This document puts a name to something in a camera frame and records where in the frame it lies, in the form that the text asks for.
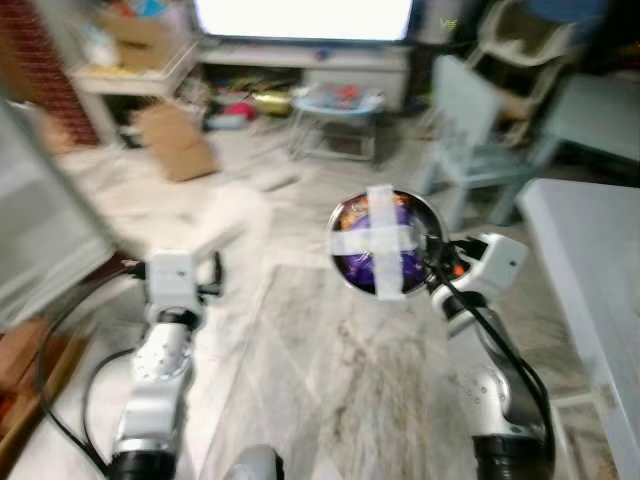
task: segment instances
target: bright screen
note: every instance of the bright screen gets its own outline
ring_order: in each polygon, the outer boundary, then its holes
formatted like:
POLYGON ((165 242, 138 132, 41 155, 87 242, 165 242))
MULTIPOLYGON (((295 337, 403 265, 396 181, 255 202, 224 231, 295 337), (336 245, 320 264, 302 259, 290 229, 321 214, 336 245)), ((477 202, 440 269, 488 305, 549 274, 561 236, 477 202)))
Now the bright screen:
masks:
POLYGON ((195 0, 202 30, 231 37, 403 40, 412 0, 195 0))

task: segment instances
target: small stool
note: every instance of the small stool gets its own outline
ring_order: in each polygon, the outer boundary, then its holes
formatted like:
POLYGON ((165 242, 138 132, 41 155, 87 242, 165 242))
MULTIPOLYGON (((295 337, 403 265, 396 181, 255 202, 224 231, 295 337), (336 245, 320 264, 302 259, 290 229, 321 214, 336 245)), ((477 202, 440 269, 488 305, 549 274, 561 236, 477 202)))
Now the small stool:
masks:
POLYGON ((375 166, 375 117, 381 111, 383 104, 384 97, 374 89, 365 91, 360 103, 351 109, 318 105, 318 102, 308 91, 296 95, 293 100, 295 112, 288 144, 291 159, 298 160, 306 155, 313 155, 324 158, 369 161, 372 167, 375 166), (331 123, 357 127, 361 133, 327 132, 327 127, 331 123), (316 141, 316 144, 311 146, 309 139, 314 132, 320 134, 320 141, 316 141), (359 139, 360 153, 319 148, 322 140, 329 140, 329 138, 359 139))

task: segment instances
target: power cord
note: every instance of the power cord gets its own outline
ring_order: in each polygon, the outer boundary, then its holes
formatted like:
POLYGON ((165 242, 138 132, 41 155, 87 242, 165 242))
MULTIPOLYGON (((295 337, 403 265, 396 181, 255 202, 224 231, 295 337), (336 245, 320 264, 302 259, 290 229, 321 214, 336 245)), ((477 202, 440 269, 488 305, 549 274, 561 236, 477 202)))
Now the power cord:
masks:
POLYGON ((100 453, 96 450, 95 446, 89 439, 81 439, 78 437, 76 433, 74 433, 71 428, 62 421, 56 412, 53 410, 51 405, 51 400, 49 398, 49 394, 47 393, 46 388, 46 380, 45 380, 45 365, 44 365, 44 352, 47 351, 47 346, 53 334, 60 328, 62 323, 69 317, 69 315, 84 301, 86 301, 91 295, 93 295, 98 289, 107 283, 111 282, 116 277, 126 273, 128 269, 118 270, 117 272, 98 280, 87 286, 85 290, 83 290, 79 294, 79 298, 75 299, 75 301, 69 300, 67 304, 63 307, 61 313, 58 315, 56 320, 54 320, 49 328, 42 341, 40 342, 40 346, 38 347, 36 353, 36 364, 35 364, 35 386, 36 391, 40 396, 40 405, 45 415, 49 417, 49 419, 53 422, 53 424, 58 427, 58 429, 74 444, 76 445, 82 453, 87 457, 87 459, 96 467, 96 469, 103 475, 107 476, 108 474, 108 466, 100 453))
POLYGON ((453 283, 449 280, 447 275, 443 272, 441 264, 444 258, 444 243, 441 243, 440 251, 435 256, 436 261, 432 265, 428 265, 431 268, 440 282, 442 282, 453 294, 453 296, 460 302, 460 304, 477 320, 480 326, 487 332, 491 340, 500 348, 500 350, 507 357, 509 362, 513 365, 516 372, 524 382, 527 390, 531 394, 538 411, 542 417, 542 421, 545 427, 545 447, 547 458, 550 462, 550 466, 553 468, 555 465, 555 438, 553 434, 553 423, 551 419, 551 411, 549 407, 549 394, 542 382, 542 379, 538 376, 536 371, 529 365, 522 357, 517 355, 511 347, 505 342, 500 333, 489 323, 484 316, 474 307, 467 298, 458 290, 453 283))

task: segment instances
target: white shelf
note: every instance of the white shelf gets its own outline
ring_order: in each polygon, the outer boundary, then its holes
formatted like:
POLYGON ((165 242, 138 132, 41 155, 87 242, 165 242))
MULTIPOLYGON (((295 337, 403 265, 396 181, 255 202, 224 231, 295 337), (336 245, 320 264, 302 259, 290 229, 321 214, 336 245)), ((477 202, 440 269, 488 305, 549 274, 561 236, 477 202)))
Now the white shelf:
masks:
POLYGON ((82 65, 71 69, 69 75, 80 90, 88 93, 171 97, 197 62, 197 44, 193 43, 180 50, 160 71, 109 74, 96 73, 94 67, 82 65))
POLYGON ((199 59, 202 63, 218 65, 363 72, 404 72, 408 68, 406 50, 402 47, 328 49, 328 56, 324 60, 318 60, 316 57, 318 50, 310 47, 223 44, 217 47, 203 47, 199 59))

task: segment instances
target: chair leg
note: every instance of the chair leg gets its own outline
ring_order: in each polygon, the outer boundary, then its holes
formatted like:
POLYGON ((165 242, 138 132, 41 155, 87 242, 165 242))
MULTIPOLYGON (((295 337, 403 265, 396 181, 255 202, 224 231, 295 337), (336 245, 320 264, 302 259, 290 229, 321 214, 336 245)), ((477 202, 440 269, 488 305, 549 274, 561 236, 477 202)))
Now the chair leg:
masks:
POLYGON ((467 66, 469 66, 469 68, 476 68, 483 55, 484 54, 482 53, 482 50, 476 48, 473 52, 471 52, 471 55, 469 55, 469 58, 467 58, 465 63, 467 64, 467 66))
POLYGON ((318 124, 317 120, 311 119, 310 121, 307 122, 306 126, 304 124, 300 125, 299 138, 296 140, 297 143, 294 145, 293 151, 290 153, 292 160, 299 160, 304 156, 305 153, 308 153, 309 151, 313 150, 313 149, 308 150, 305 145, 307 144, 307 138, 309 137, 309 134, 312 132, 312 130, 316 127, 317 124, 318 124))
POLYGON ((428 131, 431 128, 433 122, 436 119, 436 113, 436 109, 431 106, 425 113, 422 114, 422 117, 420 117, 420 120, 418 120, 418 123, 416 125, 415 136, 420 137, 421 132, 428 131))
POLYGON ((525 182, 518 181, 511 183, 502 189, 502 193, 500 194, 500 198, 496 203, 495 207, 491 211, 491 215, 489 216, 489 222, 494 225, 508 225, 509 220, 511 218, 511 214, 513 213, 513 206, 524 186, 525 182))
POLYGON ((508 148, 518 147, 524 140, 524 136, 529 130, 530 120, 515 122, 505 136, 505 146, 508 148))
POLYGON ((295 156, 296 146, 299 142, 298 137, 298 129, 302 124, 302 110, 296 110, 293 113, 293 118, 291 119, 291 126, 289 132, 289 142, 287 145, 287 151, 291 157, 295 156))
POLYGON ((369 165, 372 169, 380 167, 376 160, 376 119, 375 116, 371 116, 367 121, 365 140, 364 140, 365 155, 369 161, 369 165))
POLYGON ((449 206, 449 215, 447 216, 447 225, 449 231, 457 232, 462 226, 462 218, 464 216, 464 207, 469 196, 469 189, 464 186, 456 187, 453 193, 453 199, 449 206))
POLYGON ((417 181, 420 182, 420 184, 416 190, 419 193, 422 195, 429 195, 433 191, 433 186, 438 178, 439 169, 440 165, 438 165, 438 162, 435 159, 431 158, 427 161, 422 174, 417 176, 417 181))

